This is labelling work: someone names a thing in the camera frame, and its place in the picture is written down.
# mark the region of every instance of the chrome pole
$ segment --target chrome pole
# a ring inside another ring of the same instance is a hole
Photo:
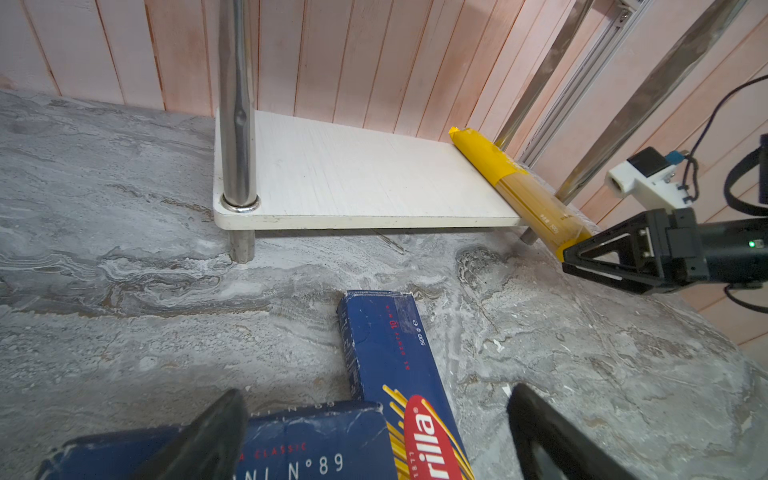
[[[502,151],[506,150],[512,138],[517,133],[520,124],[523,122],[525,115],[531,110],[536,99],[544,90],[544,86],[549,81],[549,78],[554,73],[554,70],[560,64],[563,55],[568,50],[568,46],[573,41],[578,28],[584,21],[584,17],[587,16],[587,12],[592,6],[594,0],[576,0],[573,8],[568,13],[568,18],[565,20],[563,27],[560,29],[557,38],[552,43],[551,48],[547,52],[547,56],[544,57],[543,62],[539,66],[538,70],[531,79],[531,83],[528,84],[528,88],[523,92],[523,96],[520,101],[515,105],[515,109],[509,116],[507,123],[504,124],[502,131],[499,132],[494,144]]]
[[[219,124],[224,195],[232,211],[259,207],[253,131],[250,0],[222,0],[219,20]],[[253,259],[253,230],[231,230],[232,259]]]
[[[745,3],[746,0],[716,0],[701,14],[645,78],[558,188],[555,196],[560,201],[569,204],[576,198],[621,145],[629,140],[661,102],[688,76]],[[537,239],[536,233],[530,228],[520,238],[528,245],[532,245]]]

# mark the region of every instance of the blue pasta box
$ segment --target blue pasta box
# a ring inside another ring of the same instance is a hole
[[[350,290],[337,313],[352,396],[384,405],[399,480],[474,480],[413,296]]]
[[[91,435],[43,461],[38,480],[124,480],[183,427]],[[233,480],[393,480],[382,406],[336,402],[248,421]]]

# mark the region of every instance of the marble countertop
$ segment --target marble countertop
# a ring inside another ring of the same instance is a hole
[[[349,398],[350,289],[413,293],[478,479],[520,478],[520,381],[639,478],[768,475],[768,376],[677,296],[566,276],[521,229],[258,233],[238,265],[212,119],[0,91],[0,132],[3,476],[230,387],[254,412]]]

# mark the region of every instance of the red barilla logo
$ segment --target red barilla logo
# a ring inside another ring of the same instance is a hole
[[[406,406],[405,426],[408,470],[412,480],[462,480],[451,440],[429,402],[414,395]]]

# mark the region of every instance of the white shelf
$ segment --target white shelf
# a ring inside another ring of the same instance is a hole
[[[520,216],[451,144],[256,111],[261,206],[223,193],[216,126],[214,219],[225,230],[514,227]]]

